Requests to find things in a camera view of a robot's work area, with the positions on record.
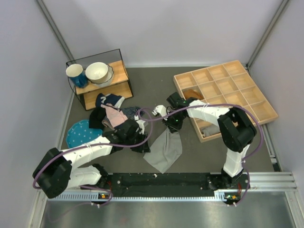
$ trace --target white bowl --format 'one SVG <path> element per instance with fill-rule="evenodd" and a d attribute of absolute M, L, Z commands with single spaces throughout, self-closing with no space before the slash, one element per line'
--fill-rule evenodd
<path fill-rule="evenodd" d="M 102 84 L 108 78 L 108 65 L 101 62 L 92 63 L 85 70 L 86 77 L 94 84 Z"/>
<path fill-rule="evenodd" d="M 93 83 L 93 85 L 100 87 L 100 88 L 109 86 L 111 84 L 111 82 L 113 81 L 113 74 L 114 74 L 113 68 L 108 66 L 108 76 L 106 77 L 106 80 L 104 81 L 104 83 L 101 83 L 101 84 Z"/>

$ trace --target pink cloth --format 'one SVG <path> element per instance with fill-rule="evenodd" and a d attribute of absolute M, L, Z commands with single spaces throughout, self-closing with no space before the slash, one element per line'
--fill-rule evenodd
<path fill-rule="evenodd" d="M 115 107 L 111 107 L 111 104 L 101 105 L 105 108 L 106 116 L 108 117 L 112 127 L 116 127 L 125 122 L 128 118 L 127 116 L 120 110 Z"/>

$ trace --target gray floor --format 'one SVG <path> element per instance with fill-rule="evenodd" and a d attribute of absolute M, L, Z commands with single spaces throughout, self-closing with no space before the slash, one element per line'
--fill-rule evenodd
<path fill-rule="evenodd" d="M 140 107 L 155 107 L 156 105 L 168 105 L 167 97 L 176 92 L 173 76 L 183 72 L 197 69 L 197 67 L 160 67 L 160 68 L 129 68 L 127 69 L 131 80 L 134 97 L 126 99 L 122 107 L 137 105 Z M 68 119 L 65 137 L 70 127 L 84 119 L 88 119 L 91 111 L 85 111 L 79 101 L 73 100 Z M 151 146 L 155 139 L 165 130 L 161 122 L 154 125 L 154 131 L 149 139 Z M 182 142 L 182 155 L 168 169 L 167 172 L 218 172 L 224 165 L 226 151 L 221 138 L 209 142 L 200 143 L 189 119 L 186 119 L 180 131 Z M 259 142 L 257 135 L 249 149 L 254 150 Z M 64 140 L 62 149 L 66 149 Z M 99 163 L 108 172 L 158 172 L 143 159 L 143 154 L 123 149 L 109 156 L 100 157 L 91 163 Z M 247 160 L 247 168 L 253 172 L 271 172 L 273 166 L 264 144 L 262 149 Z"/>
<path fill-rule="evenodd" d="M 295 228 L 283 192 L 250 192 L 236 208 L 223 202 L 112 202 L 97 209 L 48 201 L 41 228 Z M 50 223 L 49 219 L 58 220 Z"/>

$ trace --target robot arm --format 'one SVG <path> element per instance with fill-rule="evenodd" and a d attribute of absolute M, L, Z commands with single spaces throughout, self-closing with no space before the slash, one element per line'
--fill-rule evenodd
<path fill-rule="evenodd" d="M 238 108 L 208 107 L 208 104 L 194 98 L 184 100 L 178 93 L 172 94 L 167 101 L 174 110 L 188 106 L 201 106 L 189 108 L 164 118 L 163 123 L 168 126 L 172 133 L 182 127 L 182 121 L 185 117 L 201 119 L 220 128 L 223 141 L 228 148 L 226 162 L 222 169 L 223 181 L 216 184 L 210 181 L 211 185 L 209 186 L 216 190 L 234 183 L 243 172 L 242 159 L 257 133 L 246 113 Z M 155 107 L 153 114 L 164 117 L 168 113 L 163 105 L 159 105 Z"/>
<path fill-rule="evenodd" d="M 176 132 L 182 127 L 183 119 L 186 117 L 199 118 L 208 121 L 220 128 L 222 138 L 228 148 L 227 159 L 222 170 L 222 178 L 219 181 L 209 180 L 209 187 L 213 190 L 227 188 L 235 183 L 242 174 L 242 158 L 256 135 L 256 130 L 251 121 L 238 108 L 208 107 L 206 103 L 189 98 L 182 99 L 178 93 L 172 94 L 167 101 L 173 110 L 184 107 L 198 106 L 187 110 L 178 111 L 163 119 L 171 132 Z M 157 106 L 154 115 L 166 116 L 167 109 L 163 105 Z M 93 159 L 109 155 L 115 151 L 122 150 L 122 147 L 115 145 L 136 145 L 147 138 L 144 132 L 144 121 L 127 120 L 119 129 L 106 132 L 95 140 L 85 143 L 79 147 L 69 149 L 69 153 L 63 154 L 52 162 L 37 178 L 37 183 L 45 192 L 48 198 L 54 198 L 69 188 L 81 185 L 98 185 L 103 187 L 106 183 L 108 173 L 98 164 L 86 168 L 79 168 Z M 135 152 L 149 152 L 148 143 L 131 148 Z M 56 148 L 47 152 L 38 167 L 33 173 L 35 178 L 40 170 L 60 153 Z"/>
<path fill-rule="evenodd" d="M 59 151 L 53 148 L 47 152 L 38 167 L 33 173 L 33 178 L 38 172 L 54 157 L 60 153 L 70 151 L 63 154 L 51 163 L 38 177 L 37 183 L 45 192 L 48 198 L 54 198 L 60 195 L 63 191 L 69 188 L 78 187 L 81 185 L 99 185 L 102 187 L 106 183 L 108 173 L 99 164 L 94 164 L 89 167 L 79 168 L 98 157 L 109 155 L 122 147 L 117 145 L 136 145 L 147 138 L 147 133 L 144 131 L 144 121 L 127 120 L 119 129 L 106 132 L 103 136 L 99 136 L 93 141 L 82 144 L 78 147 Z M 149 152 L 148 143 L 132 147 L 135 152 Z"/>

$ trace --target gray cloth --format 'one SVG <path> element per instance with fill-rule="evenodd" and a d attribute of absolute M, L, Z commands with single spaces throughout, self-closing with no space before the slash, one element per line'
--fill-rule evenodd
<path fill-rule="evenodd" d="M 214 135 L 214 134 L 217 134 L 220 132 L 219 127 L 217 127 L 214 124 L 212 124 L 208 127 L 201 127 L 199 130 L 202 134 L 205 135 L 205 137 L 208 137 L 208 136 L 211 136 L 211 135 Z"/>
<path fill-rule="evenodd" d="M 166 172 L 182 153 L 180 133 L 171 133 L 167 128 L 150 149 L 143 158 L 159 172 Z"/>

